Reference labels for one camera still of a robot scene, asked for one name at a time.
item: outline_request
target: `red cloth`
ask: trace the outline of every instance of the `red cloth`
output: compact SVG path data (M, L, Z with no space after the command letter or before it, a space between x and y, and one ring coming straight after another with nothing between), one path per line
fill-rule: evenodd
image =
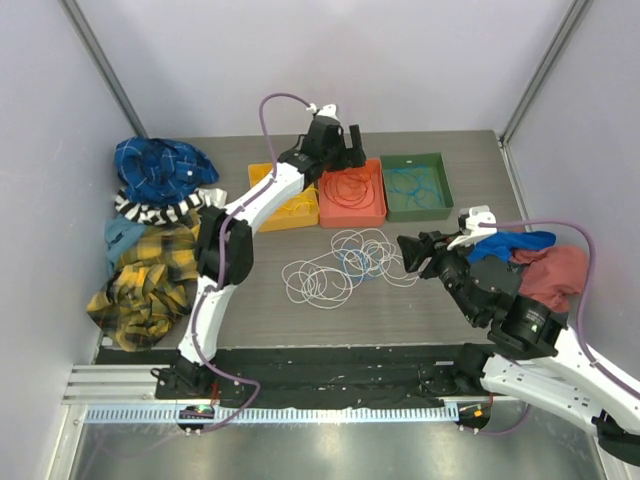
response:
M554 312L568 312L567 296L584 290L589 261L576 246L549 247L539 251L514 250L511 261L529 265L522 273L520 293Z

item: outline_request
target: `cloth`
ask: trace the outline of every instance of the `cloth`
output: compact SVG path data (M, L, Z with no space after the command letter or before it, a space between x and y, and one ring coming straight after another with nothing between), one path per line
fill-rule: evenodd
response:
M168 225L177 222L190 210L200 210L212 205L221 207L227 198L227 192L219 188L198 188L179 203L165 207L152 207L129 201L125 189L116 195L115 207L127 220L145 225Z
M179 203L199 185L218 181L201 150L175 140L130 138L117 146L115 164L127 198L152 207Z
M198 277L199 230L195 211L173 225L148 227L89 302L91 319L124 350L149 350L191 310L185 286Z
M146 225L131 222L120 215L107 221L104 240L107 242L107 272L110 277L120 255L133 247L146 229Z
M567 297L584 290L589 260L576 246L550 247L537 252L515 250L511 261L528 265L522 273L520 293L554 312L568 312Z
M467 260L475 263L487 255L495 255L503 262L511 258L511 250L542 250L556 243L556 236L551 232L498 232L476 243Z

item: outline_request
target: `coiled white cable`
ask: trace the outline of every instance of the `coiled white cable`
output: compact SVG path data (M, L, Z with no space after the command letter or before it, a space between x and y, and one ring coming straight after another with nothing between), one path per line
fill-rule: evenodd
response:
M411 287L418 274L391 273L402 271L402 256L396 251L396 245L377 228L342 230L331 238L330 252L285 265L282 280L287 296L293 303L328 310L345 303L356 287L374 278L382 277L394 287Z

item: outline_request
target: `gray floor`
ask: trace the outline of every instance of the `gray floor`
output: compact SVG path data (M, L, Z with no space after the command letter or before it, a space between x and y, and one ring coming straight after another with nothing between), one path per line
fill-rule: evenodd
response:
M187 139L210 155L220 172L217 184L233 200L249 187L247 165L268 162L262 137ZM274 138L277 151L292 146L294 136ZM520 218L495 134L481 132L380 133L363 135L370 158L383 154L442 152L457 207L487 204L499 220ZM419 231L454 231L447 221L386 223L394 239ZM383 280L367 282L349 301L332 311L295 305L285 295L282 267L294 260L329 251L336 230L321 227L259 233L255 265L234 294L220 334L222 347L459 343L482 341L486 332L472 329L437 280L411 288L393 288ZM158 345L173 348L186 328L181 322Z
M490 426L513 425L522 405L497 402ZM89 425L77 480L604 480L593 442L551 414L534 410L515 433L473 436L450 423L227 427L175 438L170 425ZM99 442L112 456L96 449ZM122 458L121 455L134 455Z

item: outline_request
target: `green bin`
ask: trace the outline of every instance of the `green bin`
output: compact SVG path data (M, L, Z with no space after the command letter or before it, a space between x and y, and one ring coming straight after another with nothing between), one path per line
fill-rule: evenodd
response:
M454 206L453 195L441 153L383 155L380 161L388 221L449 218Z

